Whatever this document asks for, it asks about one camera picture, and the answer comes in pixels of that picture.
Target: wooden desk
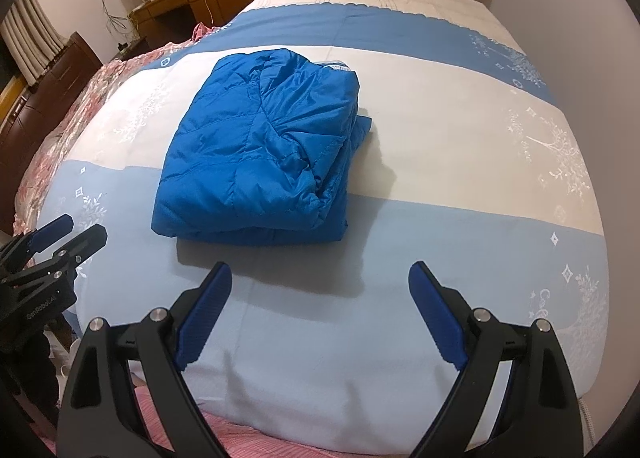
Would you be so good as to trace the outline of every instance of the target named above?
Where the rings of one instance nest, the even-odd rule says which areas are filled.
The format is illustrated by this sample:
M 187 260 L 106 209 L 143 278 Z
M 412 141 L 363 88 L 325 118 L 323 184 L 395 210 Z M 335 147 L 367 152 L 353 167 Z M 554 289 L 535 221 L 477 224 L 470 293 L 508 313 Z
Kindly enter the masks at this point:
M 130 14 L 140 37 L 151 49 L 191 37 L 198 23 L 221 27 L 229 23 L 252 0 L 153 0 Z

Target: power cord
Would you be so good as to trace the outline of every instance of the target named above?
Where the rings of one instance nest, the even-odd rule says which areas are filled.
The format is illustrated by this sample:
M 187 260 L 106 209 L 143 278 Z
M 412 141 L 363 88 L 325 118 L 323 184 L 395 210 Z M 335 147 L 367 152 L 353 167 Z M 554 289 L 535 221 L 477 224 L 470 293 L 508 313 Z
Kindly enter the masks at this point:
M 136 29 L 131 27 L 131 22 L 128 18 L 112 15 L 107 8 L 106 0 L 100 1 L 102 3 L 102 10 L 107 16 L 106 29 L 114 39 L 118 39 L 113 35 L 114 32 L 123 36 L 127 40 L 130 40 L 130 36 L 133 38 L 138 36 Z
M 596 430 L 593 426 L 591 413 L 589 412 L 589 408 L 587 407 L 587 404 L 582 398 L 578 399 L 578 406 L 580 406 L 580 412 L 582 413 L 584 423 L 587 426 L 587 434 L 589 437 L 589 442 L 591 443 L 591 449 L 593 449 L 596 445 Z
M 211 27 L 213 27 L 213 14 L 211 14 L 211 9 L 209 9 L 209 2 L 204 0 L 204 5 L 207 6 L 207 11 L 209 11 L 209 18 L 211 18 Z

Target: bed sheet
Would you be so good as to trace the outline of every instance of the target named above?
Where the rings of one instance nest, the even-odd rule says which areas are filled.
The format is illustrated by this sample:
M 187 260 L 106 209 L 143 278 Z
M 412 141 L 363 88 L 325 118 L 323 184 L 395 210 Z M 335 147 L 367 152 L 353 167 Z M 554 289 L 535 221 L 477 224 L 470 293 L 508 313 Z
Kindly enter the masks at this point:
M 358 75 L 374 128 L 351 167 L 345 238 L 229 247 L 155 235 L 164 156 L 193 96 L 227 54 L 277 47 Z M 108 99 L 38 223 L 60 213 L 109 233 L 79 267 L 82 326 L 139 320 L 230 264 L 232 295 L 184 377 L 205 411 L 285 440 L 366 454 L 420 440 L 456 371 L 408 293 L 416 260 L 502 321 L 548 318 L 578 394 L 602 358 L 606 245 L 584 161 L 540 74 L 470 0 L 256 0 Z M 507 377 L 502 366 L 476 443 Z
M 132 60 L 113 60 L 100 67 L 73 106 L 69 108 L 65 118 L 47 135 L 31 159 L 15 197 L 14 234 L 35 229 L 44 199 L 57 169 L 65 160 L 69 150 L 76 144 L 86 125 L 120 85 L 146 64 L 171 55 L 181 48 L 189 47 L 216 30 L 218 30 L 217 27 L 208 28 L 198 24 L 193 29 L 191 39 L 186 42 L 169 43 Z
M 146 386 L 136 388 L 135 394 L 151 441 L 165 449 L 173 450 L 148 388 Z M 302 444 L 285 442 L 263 435 L 254 428 L 231 424 L 228 420 L 209 413 L 204 413 L 204 419 L 230 458 L 264 458 L 265 456 L 275 458 L 371 458 L 363 454 L 328 452 Z M 47 438 L 42 438 L 42 440 L 55 454 L 56 443 Z

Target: light blue stripe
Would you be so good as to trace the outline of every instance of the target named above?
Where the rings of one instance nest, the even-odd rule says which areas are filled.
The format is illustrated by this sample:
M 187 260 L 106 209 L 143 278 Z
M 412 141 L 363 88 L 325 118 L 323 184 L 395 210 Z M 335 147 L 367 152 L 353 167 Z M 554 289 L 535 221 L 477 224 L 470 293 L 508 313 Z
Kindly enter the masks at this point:
M 160 173 L 67 161 L 39 224 L 66 212 L 77 229 L 95 221 L 107 228 L 106 247 L 83 264 L 86 277 L 76 281 L 83 324 L 96 315 L 111 324 L 137 322 L 199 284 L 218 260 L 231 266 L 232 295 L 200 360 L 184 372 L 207 411 L 322 448 L 408 453 L 456 377 L 410 297 L 407 275 L 416 260 L 469 305 L 489 308 L 502 321 L 529 324 L 548 312 L 561 331 L 577 393 L 593 384 L 607 331 L 603 236 L 351 195 L 341 242 L 197 244 L 151 231 Z M 484 419 L 478 438 L 491 426 Z
M 146 68 L 172 66 L 188 54 L 268 45 L 359 48 L 461 66 L 495 77 L 554 104 L 527 57 L 438 18 L 354 4 L 288 5 L 236 16 L 221 31 Z

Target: brown headboard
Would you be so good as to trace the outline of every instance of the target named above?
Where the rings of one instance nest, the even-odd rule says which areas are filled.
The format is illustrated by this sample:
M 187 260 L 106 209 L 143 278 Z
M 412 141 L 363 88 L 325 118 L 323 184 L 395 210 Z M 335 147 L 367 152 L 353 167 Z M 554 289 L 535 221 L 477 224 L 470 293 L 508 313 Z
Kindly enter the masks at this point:
M 22 175 L 101 66 L 91 47 L 74 32 L 36 92 L 8 117 L 0 130 L 0 230 L 13 233 L 14 200 Z

